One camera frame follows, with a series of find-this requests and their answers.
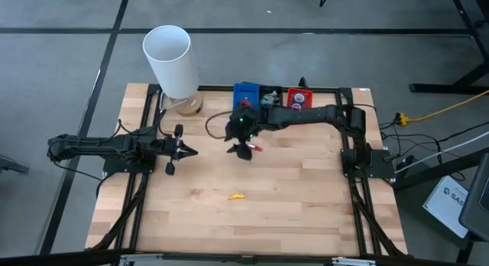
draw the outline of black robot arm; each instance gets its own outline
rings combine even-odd
[[[240,104],[231,115],[226,125],[225,141],[237,138],[239,144],[234,145],[229,152],[236,151],[238,157],[250,160],[251,150],[247,141],[262,130],[276,131],[289,125],[312,123],[328,123],[347,136],[353,138],[354,161],[359,167],[371,163],[371,147],[365,140],[365,111],[354,106],[327,105],[312,109],[289,109],[282,106],[272,106],[268,109],[254,110],[245,104]]]
[[[174,161],[198,154],[197,151],[183,143],[182,134],[183,126],[177,125],[175,138],[172,135],[165,135],[165,139],[156,139],[154,128],[110,138],[80,138],[75,135],[60,135],[47,142],[49,145],[47,156],[54,162],[60,162],[75,156],[95,155],[106,161],[118,162],[119,165],[124,164],[121,170],[129,169],[127,172],[133,172],[130,170],[131,167],[149,166],[150,163],[154,164],[155,155],[164,155],[170,157],[165,171],[173,175]]]

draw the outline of gray floor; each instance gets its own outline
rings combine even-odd
[[[0,0],[0,27],[111,28],[121,0]],[[471,18],[481,13],[462,0]],[[185,28],[462,28],[451,0],[129,0],[123,28],[175,24]],[[89,134],[109,135],[126,83],[156,83],[141,50],[144,35],[119,35]],[[466,37],[347,36],[312,34],[193,34],[201,84],[241,81],[294,86],[370,88],[379,122],[397,111],[419,116],[467,96],[413,94],[410,83],[451,83],[481,62]],[[31,167],[27,176],[0,175],[0,257],[30,255],[39,241],[62,171],[46,154],[48,138],[76,133],[107,44],[106,34],[0,34],[0,154]],[[483,79],[480,84],[487,84]],[[484,122],[488,98],[426,122],[401,128],[443,138]],[[449,147],[480,134],[462,135]],[[395,141],[386,141],[393,151]],[[489,144],[471,144],[466,154]],[[404,143],[406,150],[410,145]],[[429,151],[413,150],[417,157]],[[82,158],[79,169],[99,175],[102,161]],[[470,185],[471,171],[465,171]],[[83,249],[95,205],[96,183],[77,176],[53,247]],[[454,261],[457,249],[400,207],[409,252]],[[477,243],[471,263],[487,264],[488,244]],[[197,262],[173,262],[197,264]]]

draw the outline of white box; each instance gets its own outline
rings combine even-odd
[[[460,224],[458,217],[467,193],[468,191],[453,178],[443,177],[428,196],[423,208],[460,238],[464,238],[468,230]]]

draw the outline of yellow cable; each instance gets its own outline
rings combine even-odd
[[[435,116],[435,115],[441,114],[441,113],[443,113],[443,112],[447,112],[447,111],[448,111],[448,110],[450,110],[450,109],[454,109],[454,108],[456,108],[457,106],[464,105],[464,104],[466,104],[466,103],[468,103],[468,102],[472,102],[472,101],[474,101],[475,99],[477,99],[477,98],[479,98],[479,97],[482,97],[482,96],[484,96],[484,95],[486,95],[486,94],[488,94],[488,93],[489,93],[489,90],[484,91],[484,92],[482,92],[481,94],[478,94],[478,95],[476,95],[476,96],[474,96],[474,97],[472,97],[472,98],[470,98],[470,99],[465,100],[464,102],[460,102],[460,103],[458,103],[458,104],[456,104],[456,105],[449,106],[449,107],[448,107],[448,108],[446,108],[446,109],[442,109],[442,110],[440,110],[440,111],[437,111],[437,112],[432,113],[432,114],[428,114],[428,115],[423,116],[423,117],[420,117],[420,118],[408,118],[408,117],[406,117],[406,122],[420,122],[420,121],[424,121],[424,120],[426,120],[426,119],[428,119],[428,118],[431,118],[431,117],[433,117],[433,116]]]

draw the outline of wooden table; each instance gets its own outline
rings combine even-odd
[[[119,118],[129,129],[140,125],[147,86],[128,84]],[[183,125],[183,140],[199,155],[176,163],[174,176],[164,173],[167,157],[157,159],[149,178],[137,251],[358,255],[339,132],[327,124],[263,131],[251,141],[263,147],[263,153],[243,161],[226,153],[231,143],[209,137],[204,128],[209,116],[232,109],[232,92],[202,94],[204,107],[198,115],[182,117],[170,110],[163,118],[165,132],[173,133],[176,124]],[[353,94],[355,103],[372,105],[369,89],[353,89]],[[326,104],[335,104],[334,95],[314,94],[313,106]],[[382,148],[377,116],[371,108],[364,110],[367,140],[373,148]],[[223,135],[227,121],[228,116],[213,119],[211,132]],[[369,181],[378,222],[395,245],[406,251],[392,189],[382,180]],[[102,185],[87,247],[102,239],[118,218],[127,182],[128,174],[115,174]],[[235,193],[245,198],[228,200]],[[128,246],[131,227],[129,219],[123,247]],[[364,232],[371,251],[365,221]]]

